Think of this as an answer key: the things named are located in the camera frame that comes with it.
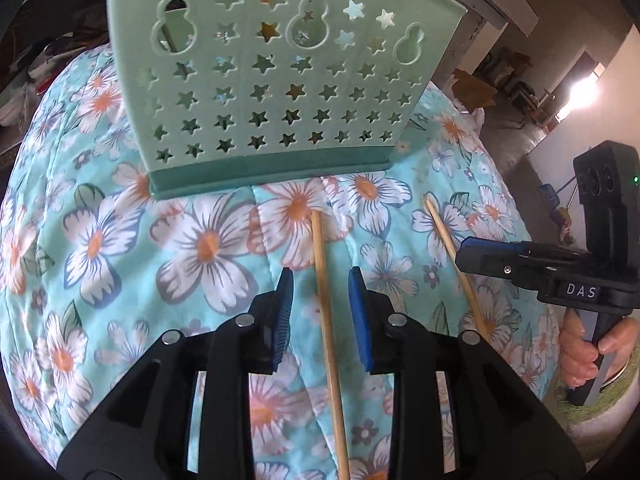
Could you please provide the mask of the green sleeve right forearm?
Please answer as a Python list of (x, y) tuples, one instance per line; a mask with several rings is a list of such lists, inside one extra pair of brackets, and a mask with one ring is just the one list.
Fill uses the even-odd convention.
[(613, 445), (638, 404), (639, 361), (634, 354), (595, 404), (576, 406), (568, 402), (566, 385), (558, 379), (547, 406), (590, 468)]

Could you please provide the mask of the person's right hand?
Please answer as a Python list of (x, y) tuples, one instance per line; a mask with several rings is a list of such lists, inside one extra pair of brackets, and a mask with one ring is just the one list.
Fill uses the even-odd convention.
[(570, 388), (585, 385), (598, 376), (596, 361), (599, 356), (614, 356), (606, 378), (610, 379), (622, 370), (634, 351), (639, 324), (634, 318), (623, 318), (594, 346), (583, 340), (585, 329), (573, 309), (567, 309), (560, 331), (559, 344), (561, 377)]

